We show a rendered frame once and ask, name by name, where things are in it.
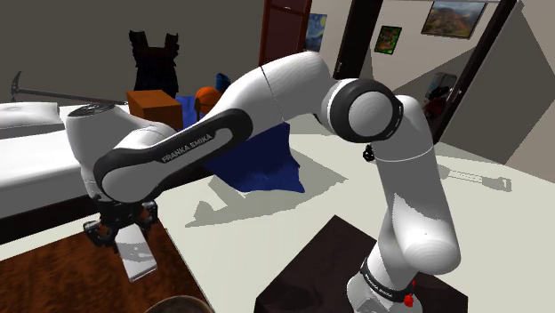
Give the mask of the blue cloth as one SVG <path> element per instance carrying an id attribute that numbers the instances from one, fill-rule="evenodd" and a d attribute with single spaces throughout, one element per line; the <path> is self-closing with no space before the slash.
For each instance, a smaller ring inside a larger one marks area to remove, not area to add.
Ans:
<path id="1" fill-rule="evenodd" d="M 290 124 L 279 124 L 205 162 L 182 180 L 192 182 L 215 175 L 241 192 L 303 193 L 300 165 L 291 154 L 289 134 Z"/>

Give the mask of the black dress-shaped thing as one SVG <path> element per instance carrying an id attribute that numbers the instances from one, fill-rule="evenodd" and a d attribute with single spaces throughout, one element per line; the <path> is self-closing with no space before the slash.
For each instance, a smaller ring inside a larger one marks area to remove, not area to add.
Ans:
<path id="1" fill-rule="evenodd" d="M 135 60 L 135 91 L 162 90 L 175 98 L 179 91 L 175 58 L 179 54 L 179 35 L 165 36 L 163 47 L 151 47 L 144 31 L 129 31 Z"/>

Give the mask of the grey flat rectangular tablet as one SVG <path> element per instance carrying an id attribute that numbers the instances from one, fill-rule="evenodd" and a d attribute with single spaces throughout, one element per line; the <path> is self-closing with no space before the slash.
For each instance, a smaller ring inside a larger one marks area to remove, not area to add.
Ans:
<path id="1" fill-rule="evenodd" d="M 132 224 L 120 229 L 115 237 L 116 247 L 125 273 L 134 282 L 157 269 L 157 262 L 141 229 Z"/>

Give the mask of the dark robot stand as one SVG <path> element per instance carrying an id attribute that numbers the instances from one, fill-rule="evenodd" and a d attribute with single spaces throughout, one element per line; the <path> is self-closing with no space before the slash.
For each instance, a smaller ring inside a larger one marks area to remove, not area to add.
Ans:
<path id="1" fill-rule="evenodd" d="M 334 216 L 260 293 L 253 313 L 353 313 L 347 283 L 375 243 Z M 417 274 L 401 302 L 411 297 L 423 313 L 468 313 L 468 297 L 434 276 Z"/>

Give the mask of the white bed with dark frame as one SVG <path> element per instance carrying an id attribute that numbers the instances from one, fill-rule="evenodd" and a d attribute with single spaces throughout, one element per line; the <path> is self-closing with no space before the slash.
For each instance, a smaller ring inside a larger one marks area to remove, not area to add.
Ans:
<path id="1" fill-rule="evenodd" d="M 118 105 L 60 108 L 65 129 L 0 140 L 0 245 L 98 213 L 81 168 L 130 132 L 158 141 L 175 130 Z"/>

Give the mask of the green wall picture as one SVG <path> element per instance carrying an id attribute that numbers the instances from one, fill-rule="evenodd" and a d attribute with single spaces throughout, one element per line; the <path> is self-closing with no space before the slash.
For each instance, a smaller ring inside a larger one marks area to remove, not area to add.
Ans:
<path id="1" fill-rule="evenodd" d="M 398 43 L 402 27 L 381 26 L 374 52 L 392 55 Z"/>

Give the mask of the dark pickaxe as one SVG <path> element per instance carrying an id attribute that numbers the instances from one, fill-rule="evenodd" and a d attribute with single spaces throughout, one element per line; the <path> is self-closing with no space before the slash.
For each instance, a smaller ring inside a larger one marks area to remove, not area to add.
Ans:
<path id="1" fill-rule="evenodd" d="M 52 98 L 59 98 L 59 99 L 66 99 L 66 100 L 81 100 L 81 101 L 89 101 L 93 103 L 111 103 L 117 105 L 126 105 L 126 101 L 120 100 L 107 100 L 107 99 L 100 99 L 100 98 L 93 98 L 93 97 L 86 97 L 86 96 L 79 96 L 73 94 L 64 94 L 59 92 L 47 92 L 47 91 L 38 91 L 32 89 L 25 89 L 19 87 L 21 71 L 19 71 L 12 80 L 11 83 L 11 95 L 12 101 L 16 101 L 16 96 L 18 94 L 28 94 L 28 95 L 36 95 L 36 96 L 44 96 L 44 97 L 52 97 Z"/>

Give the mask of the orange basketball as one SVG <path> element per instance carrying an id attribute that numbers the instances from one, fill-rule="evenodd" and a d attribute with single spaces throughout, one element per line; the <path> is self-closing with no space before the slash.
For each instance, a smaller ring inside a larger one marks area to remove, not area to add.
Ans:
<path id="1" fill-rule="evenodd" d="M 195 95 L 195 111 L 207 114 L 220 100 L 222 93 L 215 87 L 207 86 L 200 88 Z"/>

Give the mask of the red-brown wooden table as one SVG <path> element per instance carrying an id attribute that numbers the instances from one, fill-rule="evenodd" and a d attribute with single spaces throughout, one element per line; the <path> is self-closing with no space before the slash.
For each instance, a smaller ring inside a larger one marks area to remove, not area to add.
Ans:
<path id="1" fill-rule="evenodd" d="M 112 249 L 79 233 L 0 261 L 0 313 L 144 313 L 177 295 L 204 300 L 162 224 L 149 231 L 157 270 L 130 282 Z"/>

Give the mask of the white pillow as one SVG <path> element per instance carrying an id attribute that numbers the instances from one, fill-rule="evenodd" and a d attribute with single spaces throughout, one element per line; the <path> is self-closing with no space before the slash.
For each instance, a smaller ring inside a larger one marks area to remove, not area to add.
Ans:
<path id="1" fill-rule="evenodd" d="M 0 103 L 0 140 L 64 129 L 57 102 Z"/>

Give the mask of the orange-brown box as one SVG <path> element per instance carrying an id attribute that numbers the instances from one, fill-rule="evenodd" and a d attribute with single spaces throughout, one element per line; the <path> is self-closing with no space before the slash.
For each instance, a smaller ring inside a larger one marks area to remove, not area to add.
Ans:
<path id="1" fill-rule="evenodd" d="M 183 128 L 181 104 L 162 90 L 126 92 L 132 115 L 167 124 L 174 130 Z"/>

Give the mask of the mountain landscape wall picture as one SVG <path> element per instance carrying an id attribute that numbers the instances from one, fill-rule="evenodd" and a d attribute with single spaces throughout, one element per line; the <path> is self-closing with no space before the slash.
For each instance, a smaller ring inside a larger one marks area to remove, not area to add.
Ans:
<path id="1" fill-rule="evenodd" d="M 485 2 L 434 1 L 421 33 L 427 36 L 470 39 L 486 8 Z"/>

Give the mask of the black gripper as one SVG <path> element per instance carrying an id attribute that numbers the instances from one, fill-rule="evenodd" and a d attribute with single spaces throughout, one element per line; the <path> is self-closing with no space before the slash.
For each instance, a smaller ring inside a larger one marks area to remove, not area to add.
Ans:
<path id="1" fill-rule="evenodd" d="M 153 224 L 158 223 L 158 206 L 155 201 L 134 204 L 99 201 L 96 205 L 101 219 L 85 222 L 84 233 L 94 245 L 111 247 L 114 253 L 118 253 L 115 244 L 118 229 L 134 223 L 141 229 L 149 230 Z"/>

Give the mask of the blue night sky painting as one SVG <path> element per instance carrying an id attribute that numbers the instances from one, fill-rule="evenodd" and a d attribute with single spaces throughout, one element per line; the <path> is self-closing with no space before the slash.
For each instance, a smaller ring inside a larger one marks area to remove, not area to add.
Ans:
<path id="1" fill-rule="evenodd" d="M 311 13 L 304 41 L 304 50 L 319 52 L 326 27 L 326 14 Z"/>

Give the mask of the brown round thing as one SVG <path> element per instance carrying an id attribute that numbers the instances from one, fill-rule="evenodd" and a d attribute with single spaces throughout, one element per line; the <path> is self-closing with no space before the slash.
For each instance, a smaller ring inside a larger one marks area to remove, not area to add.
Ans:
<path id="1" fill-rule="evenodd" d="M 208 304 L 188 295 L 172 296 L 147 309 L 144 313 L 214 313 Z"/>

